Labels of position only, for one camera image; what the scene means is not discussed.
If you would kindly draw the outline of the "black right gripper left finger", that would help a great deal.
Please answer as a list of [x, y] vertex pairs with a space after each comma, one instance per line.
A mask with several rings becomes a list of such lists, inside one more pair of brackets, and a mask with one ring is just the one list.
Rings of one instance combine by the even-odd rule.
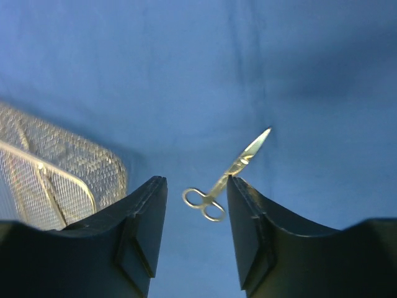
[[127, 197], [62, 230], [1, 222], [2, 297], [146, 297], [167, 202], [154, 176]]

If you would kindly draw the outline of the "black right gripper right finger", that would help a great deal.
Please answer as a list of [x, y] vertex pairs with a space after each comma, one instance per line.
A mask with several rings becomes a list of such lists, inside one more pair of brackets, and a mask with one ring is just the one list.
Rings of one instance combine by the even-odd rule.
[[229, 178], [241, 289], [248, 297], [395, 297], [396, 220], [343, 230], [308, 220]]

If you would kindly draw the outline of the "blue surgical wrap cloth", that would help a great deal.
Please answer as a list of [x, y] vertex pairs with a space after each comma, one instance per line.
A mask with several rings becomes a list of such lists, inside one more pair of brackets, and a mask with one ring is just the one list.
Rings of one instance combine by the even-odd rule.
[[110, 146], [168, 200], [150, 297], [243, 297], [208, 191], [242, 177], [342, 229], [396, 216], [395, 1], [2, 1], [1, 98]]

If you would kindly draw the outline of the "steel wire mesh tray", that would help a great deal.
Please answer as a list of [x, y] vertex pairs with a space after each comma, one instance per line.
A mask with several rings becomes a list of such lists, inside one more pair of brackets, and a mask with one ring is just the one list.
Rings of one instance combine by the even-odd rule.
[[61, 230], [127, 194], [110, 150], [1, 103], [1, 220]]

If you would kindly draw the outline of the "steel instrument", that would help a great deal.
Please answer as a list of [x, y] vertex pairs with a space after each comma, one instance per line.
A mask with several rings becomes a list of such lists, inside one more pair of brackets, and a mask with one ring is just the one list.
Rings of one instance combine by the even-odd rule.
[[[189, 187], [185, 189], [182, 193], [182, 199], [187, 206], [193, 209], [198, 209], [201, 211], [202, 215], [211, 222], [221, 222], [226, 217], [226, 211], [222, 205], [220, 205], [216, 199], [217, 197], [224, 191], [228, 178], [230, 176], [236, 176], [239, 174], [249, 163], [250, 161], [256, 156], [257, 152], [263, 146], [263, 143], [269, 136], [270, 132], [272, 131], [272, 127], [266, 128], [255, 140], [253, 140], [233, 161], [231, 166], [220, 176], [218, 181], [209, 191], [209, 193], [204, 193], [201, 190], [197, 189], [196, 187]], [[194, 204], [188, 198], [188, 193], [194, 192], [197, 193], [202, 202], [199, 204]], [[217, 208], [221, 214], [218, 217], [211, 216], [207, 209], [210, 206], [214, 206]]]

